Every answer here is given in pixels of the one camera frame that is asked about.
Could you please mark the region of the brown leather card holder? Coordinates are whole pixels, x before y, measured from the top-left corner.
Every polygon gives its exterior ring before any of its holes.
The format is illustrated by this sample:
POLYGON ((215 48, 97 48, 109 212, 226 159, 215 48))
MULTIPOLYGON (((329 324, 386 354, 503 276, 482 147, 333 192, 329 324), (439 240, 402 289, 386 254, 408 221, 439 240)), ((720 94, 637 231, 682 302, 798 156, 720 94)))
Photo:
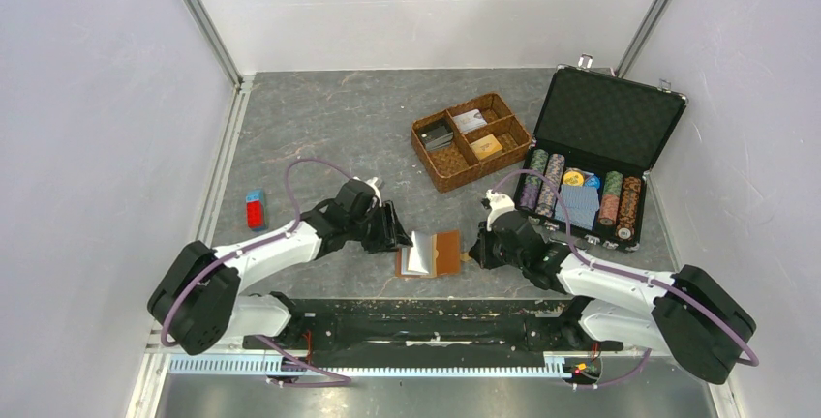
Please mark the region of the brown leather card holder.
POLYGON ((396 254, 395 275, 400 278, 434 279, 461 271, 462 248, 459 230, 426 234, 413 231, 409 247, 396 254))

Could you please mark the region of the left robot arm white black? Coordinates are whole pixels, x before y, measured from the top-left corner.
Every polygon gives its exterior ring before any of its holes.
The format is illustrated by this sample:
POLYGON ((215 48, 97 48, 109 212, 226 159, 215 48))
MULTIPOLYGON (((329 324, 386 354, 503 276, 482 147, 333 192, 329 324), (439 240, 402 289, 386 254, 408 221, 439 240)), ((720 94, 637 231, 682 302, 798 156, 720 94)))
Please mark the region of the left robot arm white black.
POLYGON ((149 297, 160 342, 199 355, 223 338, 262 335, 297 345, 304 322, 284 295, 245 295, 250 286, 299 264, 319 260, 348 242, 366 254, 412 245, 378 179, 349 179, 337 192, 286 225, 238 244, 186 244, 149 297))

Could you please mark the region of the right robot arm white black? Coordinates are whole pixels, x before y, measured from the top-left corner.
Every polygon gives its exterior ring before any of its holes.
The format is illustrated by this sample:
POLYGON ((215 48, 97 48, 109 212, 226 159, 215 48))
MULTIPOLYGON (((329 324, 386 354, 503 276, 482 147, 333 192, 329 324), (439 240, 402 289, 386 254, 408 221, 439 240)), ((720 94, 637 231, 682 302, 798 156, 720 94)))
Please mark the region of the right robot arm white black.
POLYGON ((671 356, 691 375, 723 384, 738 365, 755 365, 751 315, 705 270, 647 271, 550 242, 519 211, 493 213, 469 251, 483 269, 510 266, 534 286, 568 295, 559 323, 572 348, 616 342, 671 356))

